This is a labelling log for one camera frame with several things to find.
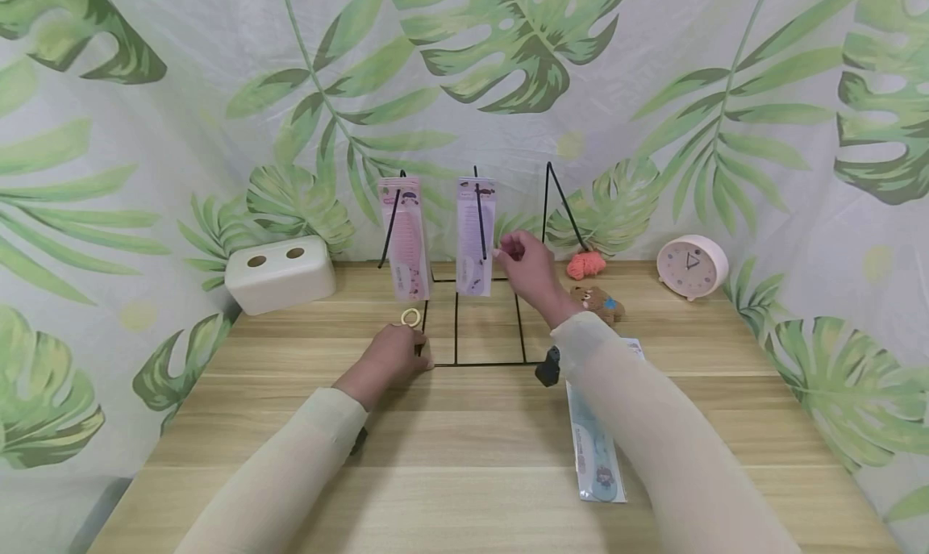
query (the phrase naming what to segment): wood grain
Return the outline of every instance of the wood grain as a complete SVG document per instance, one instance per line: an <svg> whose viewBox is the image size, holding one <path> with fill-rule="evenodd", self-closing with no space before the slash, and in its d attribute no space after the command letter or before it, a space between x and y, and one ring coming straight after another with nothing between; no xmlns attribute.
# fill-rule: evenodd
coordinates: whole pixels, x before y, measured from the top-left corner
<svg viewBox="0 0 929 554"><path fill-rule="evenodd" d="M721 293L684 302L652 262L615 262L595 281L621 299L617 324L692 399L739 457L807 554L899 552L855 483ZM341 265L339 291L240 317L116 507L93 554L165 554L233 471L314 389L330 385L384 323L385 269ZM437 277L452 268L436 265ZM429 350L451 362L454 286L429 303ZM521 305L527 354L550 345ZM513 295L462 298L459 361L519 360ZM623 461L629 503L578 499L564 384L545 389L531 367L436 369L390 391L306 520L291 552L659 552L648 496Z"/></svg>

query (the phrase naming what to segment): beige sleeve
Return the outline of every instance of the beige sleeve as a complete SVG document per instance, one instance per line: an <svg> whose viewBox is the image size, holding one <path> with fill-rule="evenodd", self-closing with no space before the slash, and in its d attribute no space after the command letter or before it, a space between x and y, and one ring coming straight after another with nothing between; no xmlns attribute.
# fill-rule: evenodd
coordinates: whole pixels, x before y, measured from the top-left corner
<svg viewBox="0 0 929 554"><path fill-rule="evenodd" d="M575 314L552 338L564 376L646 486L666 552L800 552L699 409L597 315Z"/></svg>
<svg viewBox="0 0 929 554"><path fill-rule="evenodd" d="M184 536L176 554L281 552L368 414L337 389L317 389L285 426L249 457Z"/></svg>

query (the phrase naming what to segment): clock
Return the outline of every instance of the clock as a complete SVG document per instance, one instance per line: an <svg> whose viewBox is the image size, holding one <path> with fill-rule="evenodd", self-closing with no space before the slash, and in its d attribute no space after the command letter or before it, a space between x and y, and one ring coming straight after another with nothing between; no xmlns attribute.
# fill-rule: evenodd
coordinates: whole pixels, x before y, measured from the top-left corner
<svg viewBox="0 0 929 554"><path fill-rule="evenodd" d="M659 278L687 302L716 290L728 273L726 254L709 237L683 235L658 252Z"/></svg>

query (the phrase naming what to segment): teddy bear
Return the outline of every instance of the teddy bear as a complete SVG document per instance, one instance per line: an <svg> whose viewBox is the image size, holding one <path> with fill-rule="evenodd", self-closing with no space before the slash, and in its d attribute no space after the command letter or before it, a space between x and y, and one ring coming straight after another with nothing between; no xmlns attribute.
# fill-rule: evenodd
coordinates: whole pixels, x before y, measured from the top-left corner
<svg viewBox="0 0 929 554"><path fill-rule="evenodd" d="M584 308L592 311L607 324L619 321L619 318L626 314L623 304L615 301L610 294L595 285L591 287L575 285L571 289L571 299L580 302Z"/></svg>

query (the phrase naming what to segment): hand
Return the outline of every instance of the hand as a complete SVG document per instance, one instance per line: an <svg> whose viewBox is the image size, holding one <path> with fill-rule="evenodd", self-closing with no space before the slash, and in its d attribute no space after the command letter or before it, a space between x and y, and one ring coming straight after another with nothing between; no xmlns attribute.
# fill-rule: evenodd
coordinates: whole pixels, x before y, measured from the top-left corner
<svg viewBox="0 0 929 554"><path fill-rule="evenodd" d="M571 301L555 272L555 256L545 244L525 230L500 238L494 259L506 272L517 295L537 309L551 328L583 311Z"/></svg>
<svg viewBox="0 0 929 554"><path fill-rule="evenodd" d="M415 355L416 345L426 344L426 340L426 335L418 330L387 324L332 388L343 391L370 412L391 385L432 369L432 360Z"/></svg>

